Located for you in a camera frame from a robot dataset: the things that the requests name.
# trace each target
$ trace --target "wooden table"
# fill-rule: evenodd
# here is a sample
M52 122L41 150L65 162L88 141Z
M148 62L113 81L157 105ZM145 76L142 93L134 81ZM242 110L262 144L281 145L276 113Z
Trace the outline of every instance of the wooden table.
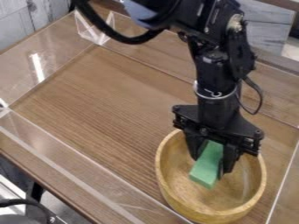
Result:
M61 27L66 29L66 23L73 25L70 19L72 16L65 17L46 32L57 34ZM64 33L60 37L68 39L72 36ZM56 41L54 45L56 48L64 47L62 41ZM189 63L186 59L181 61L176 58L181 63L170 64L172 71L166 73L166 67L150 66L144 62L150 55L142 47L134 47L133 52L129 47L126 50L128 53L141 54L141 59L136 61L100 46L88 47L49 80L12 105L12 110L38 126L28 125L17 115L2 121L12 132L17 127L22 143L13 141L14 138L4 132L0 134L2 155L94 223L137 223L124 220L117 213L124 212L122 208L133 214L149 216L142 209L149 202L138 197L140 192L129 192L126 184L110 185L113 180L98 165L164 203L154 181L154 151L173 129L172 105L196 102L188 82L190 77L173 74ZM173 53L180 55L181 48ZM158 59L158 55L164 55L164 51L154 55L156 61L164 60ZM261 153L268 182L256 208L237 222L245 224L267 221L299 136L297 76L264 64L257 65L252 76L262 81L265 107L262 114L244 116L265 131ZM292 97L279 88L291 91ZM253 101L249 92L246 98ZM52 141L53 138L70 148ZM108 203L102 203L102 195L120 200L120 210L110 210ZM154 217L148 217L146 223L156 223Z

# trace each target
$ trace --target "green sponge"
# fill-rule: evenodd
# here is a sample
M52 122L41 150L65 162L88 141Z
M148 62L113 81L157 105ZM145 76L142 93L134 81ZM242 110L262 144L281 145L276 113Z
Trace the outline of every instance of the green sponge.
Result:
M210 189L218 179L218 166L222 158L222 145L208 141L205 149L189 172L189 179Z

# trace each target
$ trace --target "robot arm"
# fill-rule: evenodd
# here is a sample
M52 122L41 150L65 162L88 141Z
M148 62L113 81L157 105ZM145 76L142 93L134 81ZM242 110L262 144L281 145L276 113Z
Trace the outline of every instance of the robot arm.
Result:
M224 147L218 164L218 177L232 172L242 153L256 156L264 132L241 116L238 109L254 114L262 103L261 90L248 78L254 69L256 56L246 39L244 12L234 0L124 0L125 10L148 32L134 38L121 36L108 27L86 0L74 1L78 9L114 40L141 44L164 29L178 28L178 36L188 43L197 69L193 91L197 105L176 105L173 126L181 129L190 157L201 156L206 140ZM254 112L240 102L241 81L258 93L260 104Z

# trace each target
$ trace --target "bowl rim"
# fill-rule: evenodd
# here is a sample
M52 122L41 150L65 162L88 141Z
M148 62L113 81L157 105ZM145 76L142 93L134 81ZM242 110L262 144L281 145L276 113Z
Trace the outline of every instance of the bowl rim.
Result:
M162 190L166 192L166 194L169 195L169 197L174 200L176 203L178 203L185 209L189 209L188 205L178 200L178 198L176 197L176 194L173 194L173 192L170 191L170 188L164 180L164 175L161 172L161 166L160 166L160 158L161 158L161 153L162 153L162 149L165 144L168 143L168 141L178 134L181 134L182 131L180 129L176 129L173 132L170 132L170 134L162 139L158 147L157 147L157 151L156 151L156 155L154 155L154 173L156 173L156 177L157 177L157 181L158 186L162 188ZM258 165L260 165L260 186L256 190L254 195L250 197L250 199L246 201L245 204L242 204L241 206L237 206L234 208L230 208L228 210L221 210L221 211L216 211L214 212L202 212L198 210L193 210L192 211L194 213L200 213L200 214L205 214L205 215L217 215L217 216L226 216L226 215L234 215L234 214L240 214L244 213L244 211L249 210L252 208L252 206L257 203L258 199L261 198L262 192L265 190L265 186L267 186L267 166L265 166L265 162L264 159L261 157L261 155L258 154L257 156L257 161L258 161Z

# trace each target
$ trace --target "wooden bowl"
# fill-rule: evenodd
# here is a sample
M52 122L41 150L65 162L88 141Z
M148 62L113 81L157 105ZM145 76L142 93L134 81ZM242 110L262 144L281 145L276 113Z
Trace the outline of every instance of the wooden bowl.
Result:
M233 172L225 174L212 190L188 179L193 161L184 134L176 130L162 140L154 158L154 171L162 197L188 220L205 224L230 223L257 203L267 185L261 156L244 155Z

